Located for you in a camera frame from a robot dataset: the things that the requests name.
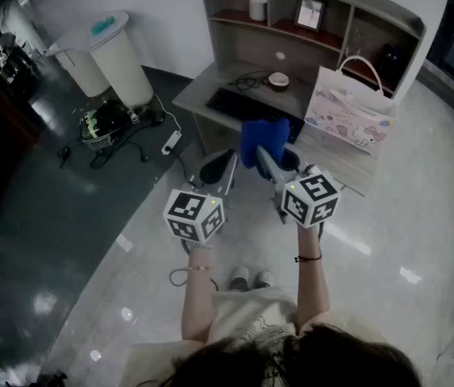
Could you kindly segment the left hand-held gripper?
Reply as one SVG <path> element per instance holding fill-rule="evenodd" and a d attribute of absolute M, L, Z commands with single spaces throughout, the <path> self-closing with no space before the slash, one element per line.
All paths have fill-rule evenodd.
<path fill-rule="evenodd" d="M 201 167 L 201 189 L 173 189 L 163 210 L 169 233 L 192 243 L 207 243 L 227 222 L 227 195 L 235 187 L 238 153 L 223 150 L 209 155 Z M 227 186 L 218 183 L 227 168 Z"/>

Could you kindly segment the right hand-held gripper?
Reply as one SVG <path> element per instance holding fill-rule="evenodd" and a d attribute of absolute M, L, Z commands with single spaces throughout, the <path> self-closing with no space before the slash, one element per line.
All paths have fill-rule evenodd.
<path fill-rule="evenodd" d="M 281 168 L 269 152 L 256 147 L 256 167 L 267 181 L 279 182 L 281 168 L 286 172 L 299 170 L 300 158 L 285 148 L 281 158 Z M 328 171 L 318 165 L 306 167 L 301 173 L 291 173 L 291 178 L 276 186 L 273 199 L 278 215 L 283 223 L 295 221 L 302 227 L 319 226 L 335 213 L 341 198 L 341 187 Z"/>

